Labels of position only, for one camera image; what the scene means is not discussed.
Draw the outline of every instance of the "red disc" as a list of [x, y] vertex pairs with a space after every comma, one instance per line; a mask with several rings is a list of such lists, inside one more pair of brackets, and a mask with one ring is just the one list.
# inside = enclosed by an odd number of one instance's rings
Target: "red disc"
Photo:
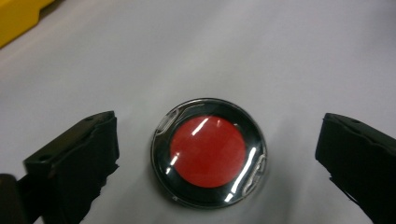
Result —
[[246, 157], [242, 134], [226, 119], [201, 116], [183, 123], [171, 141], [171, 166], [202, 188], [227, 184], [242, 170]]

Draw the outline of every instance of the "gray surface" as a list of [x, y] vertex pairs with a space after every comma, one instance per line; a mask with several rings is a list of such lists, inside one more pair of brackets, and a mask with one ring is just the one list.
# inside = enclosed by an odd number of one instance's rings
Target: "gray surface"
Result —
[[[0, 50], [0, 171], [91, 114], [119, 118], [120, 169], [83, 223], [371, 223], [314, 159], [326, 112], [396, 136], [396, 1], [67, 0]], [[149, 165], [163, 115], [197, 97], [259, 123], [269, 173], [232, 207], [165, 199]]]

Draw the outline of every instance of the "yellow plastic edge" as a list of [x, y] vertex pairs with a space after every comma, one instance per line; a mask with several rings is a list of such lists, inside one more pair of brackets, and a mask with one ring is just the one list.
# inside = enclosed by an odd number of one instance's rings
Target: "yellow plastic edge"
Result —
[[54, 0], [0, 0], [0, 48], [38, 23], [40, 9]]

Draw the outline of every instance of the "black plastic object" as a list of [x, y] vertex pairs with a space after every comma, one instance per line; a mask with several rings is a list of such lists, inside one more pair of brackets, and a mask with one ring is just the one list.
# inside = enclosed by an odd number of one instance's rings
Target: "black plastic object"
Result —
[[396, 223], [395, 139], [356, 119], [326, 114], [316, 159], [374, 223]]
[[16, 182], [0, 175], [0, 223], [79, 223], [118, 165], [117, 118], [104, 112], [80, 121], [24, 161]]
[[219, 99], [178, 105], [162, 120], [151, 145], [156, 175], [173, 200], [196, 208], [239, 202], [264, 173], [262, 132], [242, 108]]

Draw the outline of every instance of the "red center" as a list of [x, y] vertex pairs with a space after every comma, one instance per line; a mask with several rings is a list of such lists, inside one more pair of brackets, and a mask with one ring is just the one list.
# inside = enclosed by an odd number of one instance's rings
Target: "red center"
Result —
[[215, 116], [186, 121], [171, 142], [171, 166], [202, 188], [230, 182], [241, 171], [245, 156], [242, 134], [231, 122]]

